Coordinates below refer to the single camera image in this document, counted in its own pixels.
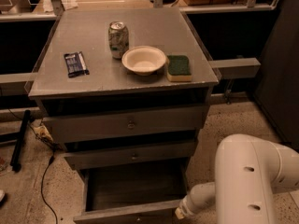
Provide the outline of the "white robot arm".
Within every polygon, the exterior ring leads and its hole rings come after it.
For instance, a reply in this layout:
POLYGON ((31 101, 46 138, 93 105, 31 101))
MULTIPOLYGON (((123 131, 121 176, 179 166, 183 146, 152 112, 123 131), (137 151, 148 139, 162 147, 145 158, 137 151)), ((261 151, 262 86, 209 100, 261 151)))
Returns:
POLYGON ((192 217, 214 203, 217 224, 278 224, 273 191, 298 184, 298 152, 250 135, 229 135, 217 148, 215 180, 194 186, 176 216, 192 217))

